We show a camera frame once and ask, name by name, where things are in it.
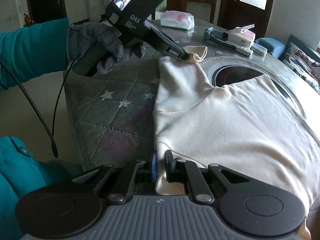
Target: pillow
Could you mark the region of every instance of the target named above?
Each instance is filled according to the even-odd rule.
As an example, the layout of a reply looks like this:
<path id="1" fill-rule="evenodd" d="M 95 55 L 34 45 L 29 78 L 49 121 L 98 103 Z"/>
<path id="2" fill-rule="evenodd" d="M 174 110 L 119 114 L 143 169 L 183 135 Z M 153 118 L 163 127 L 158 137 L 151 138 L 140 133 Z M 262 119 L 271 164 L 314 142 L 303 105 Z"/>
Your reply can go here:
<path id="1" fill-rule="evenodd" d="M 320 95 L 320 63 L 308 57 L 292 42 L 282 61 Z"/>

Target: shirt sleeve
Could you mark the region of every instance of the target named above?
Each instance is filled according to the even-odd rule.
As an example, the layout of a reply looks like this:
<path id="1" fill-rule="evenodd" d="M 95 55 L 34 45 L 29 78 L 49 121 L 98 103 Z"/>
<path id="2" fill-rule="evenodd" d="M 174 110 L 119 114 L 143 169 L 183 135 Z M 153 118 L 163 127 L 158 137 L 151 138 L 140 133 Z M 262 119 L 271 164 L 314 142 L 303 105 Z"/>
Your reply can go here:
<path id="1" fill-rule="evenodd" d="M 0 59 L 21 83 L 65 70 L 68 25 L 69 19 L 65 18 L 2 33 Z M 15 85 L 0 66 L 0 91 Z"/>

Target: dark brown door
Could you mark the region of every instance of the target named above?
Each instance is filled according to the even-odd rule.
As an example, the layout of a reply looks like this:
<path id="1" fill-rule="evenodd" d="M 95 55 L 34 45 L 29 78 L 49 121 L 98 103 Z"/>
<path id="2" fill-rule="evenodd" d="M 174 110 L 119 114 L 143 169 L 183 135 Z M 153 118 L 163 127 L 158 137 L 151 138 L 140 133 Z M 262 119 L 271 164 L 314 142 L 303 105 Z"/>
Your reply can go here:
<path id="1" fill-rule="evenodd" d="M 30 17 L 36 23 L 67 17 L 64 0 L 27 0 Z"/>
<path id="2" fill-rule="evenodd" d="M 273 0 L 221 0 L 218 25 L 232 30 L 255 24 L 256 38 L 264 37 L 272 5 Z"/>

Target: knitted glove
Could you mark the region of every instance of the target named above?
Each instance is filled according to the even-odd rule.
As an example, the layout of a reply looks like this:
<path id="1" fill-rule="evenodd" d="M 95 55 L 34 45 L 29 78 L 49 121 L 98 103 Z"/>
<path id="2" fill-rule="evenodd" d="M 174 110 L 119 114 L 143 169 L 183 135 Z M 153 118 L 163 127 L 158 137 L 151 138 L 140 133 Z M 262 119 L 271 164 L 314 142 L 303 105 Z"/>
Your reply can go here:
<path id="1" fill-rule="evenodd" d="M 132 52 L 142 58 L 146 48 L 143 43 L 133 47 L 124 47 L 114 30 L 103 23 L 83 23 L 69 25 L 67 29 L 67 61 L 81 59 L 96 42 L 103 44 L 112 55 L 97 64 L 98 73 L 105 75 L 115 66 L 122 65 L 132 55 Z"/>

